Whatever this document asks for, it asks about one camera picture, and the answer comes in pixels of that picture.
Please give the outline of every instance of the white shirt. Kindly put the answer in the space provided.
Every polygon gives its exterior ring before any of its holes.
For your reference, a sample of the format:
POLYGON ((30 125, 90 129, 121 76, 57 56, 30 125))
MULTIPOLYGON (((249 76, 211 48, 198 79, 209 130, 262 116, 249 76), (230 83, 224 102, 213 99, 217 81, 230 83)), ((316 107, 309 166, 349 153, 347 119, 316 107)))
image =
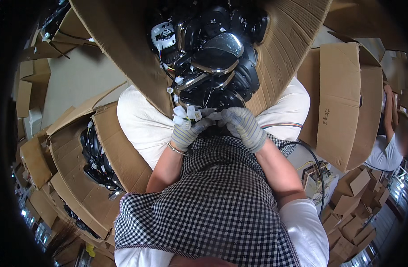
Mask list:
MULTIPOLYGON (((317 209, 310 200, 293 200, 284 205, 280 219, 287 227, 302 266, 327 266, 329 242, 317 209)), ((174 254, 157 249, 128 248, 115 251, 118 267, 167 267, 174 254)))
POLYGON ((393 134, 387 144, 387 136, 376 136, 372 152, 363 165, 373 170, 393 171, 402 163, 403 156, 400 154, 396 143, 396 134, 393 134))

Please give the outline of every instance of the person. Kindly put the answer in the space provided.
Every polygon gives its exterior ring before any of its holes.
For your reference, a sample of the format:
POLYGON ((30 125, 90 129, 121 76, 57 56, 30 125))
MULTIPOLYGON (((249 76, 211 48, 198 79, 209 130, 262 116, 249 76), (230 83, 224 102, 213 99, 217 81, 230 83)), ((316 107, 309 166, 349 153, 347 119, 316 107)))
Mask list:
POLYGON ((327 266, 329 244, 287 156, 310 99, 293 78, 257 117, 221 111, 231 132, 203 137, 213 109, 183 130, 133 86, 118 102, 126 137, 153 169, 146 193, 128 193, 115 221, 115 262, 133 266, 327 266))
POLYGON ((408 156, 408 122, 399 124, 394 94, 390 85, 384 86, 386 94, 384 113, 372 152, 363 165, 382 171, 394 171, 408 156))

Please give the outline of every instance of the silver bracelet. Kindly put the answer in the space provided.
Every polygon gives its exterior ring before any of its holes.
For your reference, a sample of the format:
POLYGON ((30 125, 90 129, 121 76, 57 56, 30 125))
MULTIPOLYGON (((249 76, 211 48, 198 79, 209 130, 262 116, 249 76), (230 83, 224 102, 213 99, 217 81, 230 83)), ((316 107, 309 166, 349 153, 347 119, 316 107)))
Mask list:
POLYGON ((183 156, 186 156, 186 157, 190 156, 189 154, 185 154, 183 151, 180 151, 180 150, 175 149, 175 148, 170 144, 170 142, 167 143, 167 146, 168 146, 171 150, 173 150, 174 152, 177 152, 177 153, 179 153, 179 154, 181 154, 181 155, 183 155, 183 156))

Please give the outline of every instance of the striped glove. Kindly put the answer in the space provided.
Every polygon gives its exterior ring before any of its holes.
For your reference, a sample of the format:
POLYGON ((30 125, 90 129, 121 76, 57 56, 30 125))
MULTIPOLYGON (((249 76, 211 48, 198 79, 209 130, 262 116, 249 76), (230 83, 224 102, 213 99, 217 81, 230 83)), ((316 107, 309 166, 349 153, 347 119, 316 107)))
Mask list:
POLYGON ((228 130, 233 136, 239 136, 250 152, 256 153, 263 147, 266 133, 249 109, 232 107, 222 110, 221 114, 228 130))
MULTIPOLYGON (((205 117, 212 112, 214 112, 214 109, 202 109, 201 115, 205 117)), ((192 125, 189 130, 183 130, 181 125, 175 124, 173 133, 171 134, 171 140, 178 150, 186 152, 188 151, 188 146, 197 139, 198 135, 213 125, 213 123, 211 119, 204 118, 192 125)))

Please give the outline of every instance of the checkered apron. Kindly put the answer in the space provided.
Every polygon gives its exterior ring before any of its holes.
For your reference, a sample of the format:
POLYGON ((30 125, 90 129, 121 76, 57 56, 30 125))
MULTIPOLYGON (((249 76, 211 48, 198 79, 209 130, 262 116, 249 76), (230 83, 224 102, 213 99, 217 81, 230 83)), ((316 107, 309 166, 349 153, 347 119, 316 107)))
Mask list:
MULTIPOLYGON (((288 142, 268 136, 277 146, 288 142)), ((288 156, 294 147, 282 153, 288 156)), ((241 140, 198 138, 190 152, 178 182, 159 193, 122 198, 116 250, 152 248, 238 266, 300 266, 265 174, 241 140)))

